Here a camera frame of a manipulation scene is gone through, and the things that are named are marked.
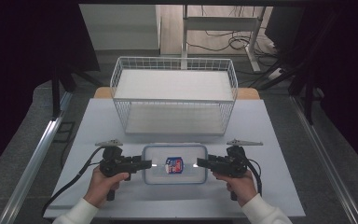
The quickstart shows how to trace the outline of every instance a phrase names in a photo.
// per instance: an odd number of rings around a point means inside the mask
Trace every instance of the hand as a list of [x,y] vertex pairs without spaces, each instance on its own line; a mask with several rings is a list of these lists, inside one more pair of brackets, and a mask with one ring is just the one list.
[[101,173],[100,166],[97,166],[92,171],[92,178],[89,182],[89,189],[83,197],[88,203],[97,208],[101,208],[106,202],[106,195],[109,190],[116,190],[119,187],[119,182],[127,179],[130,176],[128,173],[120,173],[112,177],[106,177]]
[[217,179],[227,182],[227,190],[230,192],[234,191],[235,194],[237,194],[237,201],[240,207],[243,207],[246,203],[251,201],[257,194],[252,172],[249,170],[246,171],[245,176],[242,178],[232,178],[215,172],[213,172],[213,175]]

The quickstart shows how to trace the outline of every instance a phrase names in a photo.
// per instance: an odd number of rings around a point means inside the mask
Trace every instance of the white tabletop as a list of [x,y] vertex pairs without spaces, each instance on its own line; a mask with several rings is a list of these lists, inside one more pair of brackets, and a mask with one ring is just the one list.
[[[111,99],[91,99],[81,122],[55,191],[73,179],[94,151],[97,142],[120,140],[123,155],[137,156],[149,143],[197,142],[209,154],[227,155],[227,141],[234,138],[263,142],[263,146],[244,147],[249,159],[262,169],[263,198],[280,207],[289,217],[305,216],[296,188],[287,169],[275,132],[262,100],[237,100],[224,136],[127,135],[124,134]],[[100,161],[102,152],[93,161]],[[46,211],[45,217],[57,217],[84,196],[92,168]],[[208,172],[207,181],[195,185],[146,185],[142,172],[122,182],[116,198],[108,202],[96,217],[112,219],[217,219],[244,217],[236,202],[230,200],[226,183]]]

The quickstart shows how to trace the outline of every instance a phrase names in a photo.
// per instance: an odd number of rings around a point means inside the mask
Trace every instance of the power cord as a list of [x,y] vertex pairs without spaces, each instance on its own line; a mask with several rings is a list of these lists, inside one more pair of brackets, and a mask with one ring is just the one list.
[[93,165],[93,164],[98,164],[98,162],[96,163],[91,163],[92,158],[94,158],[95,154],[97,154],[97,152],[99,150],[101,150],[103,147],[98,147],[97,149],[95,149],[95,151],[91,154],[91,156],[89,157],[89,159],[86,161],[86,163],[84,164],[83,168],[81,168],[81,170],[77,173],[77,175],[75,176],[74,179],[72,179],[68,184],[66,184],[65,186],[63,186],[60,190],[58,190],[43,206],[42,209],[42,217],[43,215],[45,215],[46,213],[46,209],[48,209],[48,206],[54,202],[54,200],[57,199],[58,196],[60,196],[60,194],[62,194],[64,191],[66,191],[67,189],[69,189],[71,186],[73,186],[75,184],[75,182],[86,172],[87,168],[89,168],[89,166]]
[[[237,17],[237,10],[238,10],[238,7],[234,7],[231,10],[231,12],[228,14],[228,16],[230,16],[234,12],[234,16]],[[240,17],[241,13],[243,14],[243,12],[244,12],[244,10],[242,10],[242,7],[240,7],[238,17]],[[207,12],[204,9],[204,6],[201,6],[201,15],[202,16],[208,16]],[[255,15],[255,7],[253,7],[252,17],[254,15]],[[208,33],[208,31],[205,31],[205,33],[206,33],[206,35],[209,35],[209,36],[217,36],[218,37],[218,36],[232,35],[232,37],[228,40],[228,44],[225,47],[221,48],[221,49],[209,49],[209,48],[203,47],[201,45],[190,44],[188,42],[186,42],[186,43],[189,46],[194,47],[194,48],[206,49],[206,50],[215,51],[215,52],[221,51],[221,50],[224,50],[224,49],[228,49],[228,48],[232,48],[232,49],[235,49],[235,50],[241,50],[241,49],[245,49],[249,45],[251,35],[252,35],[252,33],[250,33],[249,36],[244,36],[244,35],[241,35],[241,32],[239,32],[239,31],[233,31],[233,32],[217,34],[217,35],[210,34],[210,33]],[[237,42],[241,43],[240,47],[236,47],[234,45]],[[255,41],[255,43],[256,43],[256,45],[258,47],[258,49],[255,49],[255,52],[254,52],[255,57],[257,58],[257,61],[260,64],[263,64],[266,67],[272,66],[273,64],[264,63],[264,62],[261,61],[261,59],[263,59],[263,58],[277,58],[278,56],[276,54],[270,54],[270,53],[266,53],[265,51],[263,51],[261,49],[261,47],[260,47],[260,45],[259,45],[257,40]]]

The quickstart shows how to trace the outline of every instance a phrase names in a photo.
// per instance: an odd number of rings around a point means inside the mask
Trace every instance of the small packaged item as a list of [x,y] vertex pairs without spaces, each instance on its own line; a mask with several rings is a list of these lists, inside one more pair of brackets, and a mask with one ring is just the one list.
[[207,159],[206,146],[197,143],[152,144],[142,153],[143,160],[152,161],[144,170],[146,184],[202,184],[207,170],[197,166],[197,158]]

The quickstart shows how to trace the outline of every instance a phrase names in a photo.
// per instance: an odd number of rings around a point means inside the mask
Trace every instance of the wire mesh basket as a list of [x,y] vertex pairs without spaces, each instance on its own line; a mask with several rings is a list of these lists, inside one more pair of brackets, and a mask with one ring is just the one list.
[[125,133],[223,135],[238,83],[229,59],[120,57],[110,88]]

